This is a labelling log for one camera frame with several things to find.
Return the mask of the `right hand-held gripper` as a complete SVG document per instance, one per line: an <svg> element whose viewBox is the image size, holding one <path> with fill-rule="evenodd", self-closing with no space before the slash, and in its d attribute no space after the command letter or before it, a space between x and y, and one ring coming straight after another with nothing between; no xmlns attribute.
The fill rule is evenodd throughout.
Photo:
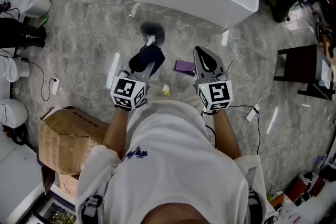
<svg viewBox="0 0 336 224"><path fill-rule="evenodd" d="M193 50L197 80L196 93L203 113L227 109L233 101L232 82L227 80L221 58L211 50L196 46Z"/></svg>

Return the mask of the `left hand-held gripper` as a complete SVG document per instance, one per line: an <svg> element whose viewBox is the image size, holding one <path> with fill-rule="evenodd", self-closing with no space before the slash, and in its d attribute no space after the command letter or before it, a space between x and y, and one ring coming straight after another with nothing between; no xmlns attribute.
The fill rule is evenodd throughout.
<svg viewBox="0 0 336 224"><path fill-rule="evenodd" d="M149 89L149 79L158 71L165 58L145 58L140 64L140 49L127 55L121 71L114 76L110 95L113 103L126 109L140 107Z"/></svg>

